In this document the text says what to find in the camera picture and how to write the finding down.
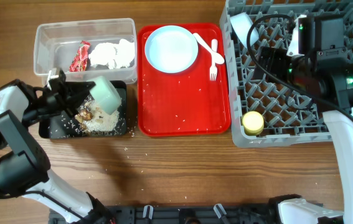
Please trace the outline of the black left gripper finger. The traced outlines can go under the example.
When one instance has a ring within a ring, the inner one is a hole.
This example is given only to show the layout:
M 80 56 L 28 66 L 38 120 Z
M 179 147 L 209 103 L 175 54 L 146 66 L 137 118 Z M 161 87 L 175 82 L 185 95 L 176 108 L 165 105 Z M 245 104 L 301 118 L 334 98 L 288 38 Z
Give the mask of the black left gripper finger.
M 84 101 L 62 101 L 60 107 L 69 117 L 74 117 L 83 104 Z
M 84 100 L 94 86 L 96 86 L 95 82 L 66 82 L 66 99 Z

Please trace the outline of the red snack wrapper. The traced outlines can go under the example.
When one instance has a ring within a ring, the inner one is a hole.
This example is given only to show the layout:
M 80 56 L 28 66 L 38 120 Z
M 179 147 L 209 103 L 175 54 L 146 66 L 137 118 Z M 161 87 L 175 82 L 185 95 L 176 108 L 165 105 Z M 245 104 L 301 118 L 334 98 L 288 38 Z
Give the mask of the red snack wrapper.
M 77 53 L 74 56 L 71 65 L 69 66 L 70 72 L 84 72 L 88 64 L 88 51 L 91 44 L 87 41 L 81 41 Z

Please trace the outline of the green bowl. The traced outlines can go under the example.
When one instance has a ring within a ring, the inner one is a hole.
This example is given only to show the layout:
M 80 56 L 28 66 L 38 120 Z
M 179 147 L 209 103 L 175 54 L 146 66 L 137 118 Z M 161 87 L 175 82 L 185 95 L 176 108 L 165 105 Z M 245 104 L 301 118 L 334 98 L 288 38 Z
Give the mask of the green bowl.
M 89 80 L 95 86 L 90 94 L 95 103 L 108 115 L 113 114 L 121 105 L 121 97 L 113 84 L 105 77 L 100 76 Z

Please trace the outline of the light blue bowl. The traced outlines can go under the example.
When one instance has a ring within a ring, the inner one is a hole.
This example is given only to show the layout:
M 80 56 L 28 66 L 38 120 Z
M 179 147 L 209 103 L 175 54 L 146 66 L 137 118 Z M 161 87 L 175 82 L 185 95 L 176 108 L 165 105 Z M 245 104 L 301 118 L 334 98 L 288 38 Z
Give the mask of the light blue bowl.
M 247 35 L 253 21 L 250 19 L 247 13 L 242 12 L 230 18 L 230 22 L 234 32 L 236 33 L 238 39 L 247 48 Z

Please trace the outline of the white tissue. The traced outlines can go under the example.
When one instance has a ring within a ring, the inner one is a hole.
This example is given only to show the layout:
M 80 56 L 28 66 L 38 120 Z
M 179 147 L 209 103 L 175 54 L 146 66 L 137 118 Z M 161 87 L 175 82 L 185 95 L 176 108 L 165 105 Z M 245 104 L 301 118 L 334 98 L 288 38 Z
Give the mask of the white tissue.
M 128 68 L 134 58 L 135 43 L 126 39 L 120 39 L 118 44 L 100 43 L 88 54 L 92 67 L 105 66 L 108 69 Z

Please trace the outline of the white plastic fork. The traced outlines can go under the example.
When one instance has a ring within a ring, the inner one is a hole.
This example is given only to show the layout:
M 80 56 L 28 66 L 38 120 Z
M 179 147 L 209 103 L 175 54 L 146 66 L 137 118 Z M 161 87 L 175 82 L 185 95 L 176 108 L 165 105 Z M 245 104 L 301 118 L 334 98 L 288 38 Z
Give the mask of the white plastic fork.
M 212 39 L 211 41 L 211 49 L 214 52 L 217 52 L 217 47 L 218 47 L 218 40 L 217 39 Z M 212 55 L 211 56 L 211 66 L 210 66 L 210 81 L 216 81 L 217 78 L 217 67 L 215 63 L 215 58 Z

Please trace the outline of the yellow plastic cup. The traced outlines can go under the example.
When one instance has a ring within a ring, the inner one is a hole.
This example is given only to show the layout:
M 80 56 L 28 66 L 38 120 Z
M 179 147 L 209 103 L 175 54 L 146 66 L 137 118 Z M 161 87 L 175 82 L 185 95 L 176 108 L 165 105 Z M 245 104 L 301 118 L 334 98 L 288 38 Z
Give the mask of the yellow plastic cup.
M 242 126 L 245 134 L 249 136 L 259 135 L 265 125 L 263 116 L 256 111 L 249 111 L 242 116 Z

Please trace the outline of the light blue plate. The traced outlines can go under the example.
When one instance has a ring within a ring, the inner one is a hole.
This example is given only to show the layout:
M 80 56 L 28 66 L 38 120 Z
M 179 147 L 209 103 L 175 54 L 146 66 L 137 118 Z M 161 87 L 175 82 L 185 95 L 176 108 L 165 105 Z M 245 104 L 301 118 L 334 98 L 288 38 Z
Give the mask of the light blue plate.
M 187 70 L 198 56 L 198 43 L 193 34 L 181 26 L 162 26 L 154 30 L 144 45 L 149 64 L 164 73 Z

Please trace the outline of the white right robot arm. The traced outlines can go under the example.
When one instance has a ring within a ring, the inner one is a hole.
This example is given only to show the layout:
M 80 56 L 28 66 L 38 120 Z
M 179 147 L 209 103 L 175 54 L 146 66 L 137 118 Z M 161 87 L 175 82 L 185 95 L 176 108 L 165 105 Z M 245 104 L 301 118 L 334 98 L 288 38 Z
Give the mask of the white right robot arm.
M 275 81 L 312 99 L 322 113 L 337 157 L 344 196 L 341 211 L 301 197 L 273 199 L 277 223 L 353 223 L 353 62 L 344 42 L 340 15 L 281 16 L 298 45 L 299 59 L 277 50 L 256 55 L 253 62 Z

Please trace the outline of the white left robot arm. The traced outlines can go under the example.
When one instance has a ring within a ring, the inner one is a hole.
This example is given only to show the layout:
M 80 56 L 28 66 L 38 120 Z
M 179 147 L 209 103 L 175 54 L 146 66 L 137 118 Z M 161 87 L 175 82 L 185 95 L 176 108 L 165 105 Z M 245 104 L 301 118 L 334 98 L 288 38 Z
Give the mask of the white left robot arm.
M 118 96 L 105 77 L 69 82 L 62 70 L 44 87 L 15 79 L 0 87 L 0 200 L 24 197 L 61 215 L 67 223 L 116 223 L 116 217 L 90 193 L 58 176 L 29 126 L 62 113 L 68 117 L 87 96 Z

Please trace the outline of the grey dishwasher rack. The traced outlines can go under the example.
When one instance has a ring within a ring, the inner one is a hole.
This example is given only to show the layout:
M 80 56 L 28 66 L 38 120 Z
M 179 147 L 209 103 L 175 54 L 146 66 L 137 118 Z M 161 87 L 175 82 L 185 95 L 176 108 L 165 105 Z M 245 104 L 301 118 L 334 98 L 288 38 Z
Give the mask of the grey dishwasher rack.
M 245 12 L 255 21 L 269 14 L 300 15 L 338 14 L 344 19 L 344 43 L 347 59 L 353 63 L 353 1 L 233 1 L 225 3 L 220 18 L 227 66 L 232 118 L 232 140 L 238 147 L 276 147 L 331 140 L 321 114 L 315 106 L 303 110 L 310 99 L 289 88 L 255 78 L 255 65 L 234 32 L 230 18 Z M 259 112 L 264 120 L 263 131 L 257 136 L 245 134 L 242 116 Z

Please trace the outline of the clear plastic bin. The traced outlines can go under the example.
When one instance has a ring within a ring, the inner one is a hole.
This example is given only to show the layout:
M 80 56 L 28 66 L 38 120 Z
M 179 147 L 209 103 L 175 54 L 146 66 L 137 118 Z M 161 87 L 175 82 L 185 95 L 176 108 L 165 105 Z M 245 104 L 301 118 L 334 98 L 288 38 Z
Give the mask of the clear plastic bin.
M 137 81 L 137 57 L 126 68 L 109 69 L 106 66 L 87 67 L 82 72 L 70 72 L 74 56 L 81 41 L 91 44 L 92 51 L 98 44 L 117 44 L 121 39 L 136 42 L 136 28 L 131 18 L 99 19 L 41 24 L 37 28 L 34 44 L 34 73 L 47 83 L 53 68 L 65 72 L 68 82 L 85 82 L 95 77 L 120 80 L 126 84 Z

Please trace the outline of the white plastic spoon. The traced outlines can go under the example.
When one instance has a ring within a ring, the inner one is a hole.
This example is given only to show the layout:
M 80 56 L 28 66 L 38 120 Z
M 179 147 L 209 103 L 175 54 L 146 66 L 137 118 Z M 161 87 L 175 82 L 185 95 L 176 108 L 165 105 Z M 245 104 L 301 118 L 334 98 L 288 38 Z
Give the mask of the white plastic spoon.
M 212 50 L 211 47 L 205 42 L 205 40 L 198 33 L 193 33 L 192 35 L 196 39 L 197 43 L 200 44 L 204 49 L 206 49 L 206 51 L 208 51 L 214 63 L 216 64 L 225 63 L 225 59 L 218 52 Z

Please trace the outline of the red serving tray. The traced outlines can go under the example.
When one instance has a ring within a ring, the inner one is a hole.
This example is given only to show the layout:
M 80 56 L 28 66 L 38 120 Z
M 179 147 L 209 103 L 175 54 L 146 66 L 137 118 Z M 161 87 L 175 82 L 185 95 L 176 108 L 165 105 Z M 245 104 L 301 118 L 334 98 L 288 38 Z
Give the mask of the red serving tray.
M 151 137 L 220 134 L 231 123 L 226 65 L 217 64 L 216 81 L 210 81 L 211 55 L 198 44 L 198 56 L 187 70 L 164 73 L 152 67 L 144 54 L 148 36 L 157 28 L 138 32 L 138 125 Z M 218 40 L 223 54 L 220 28 L 211 23 L 175 24 L 198 33 L 210 46 Z

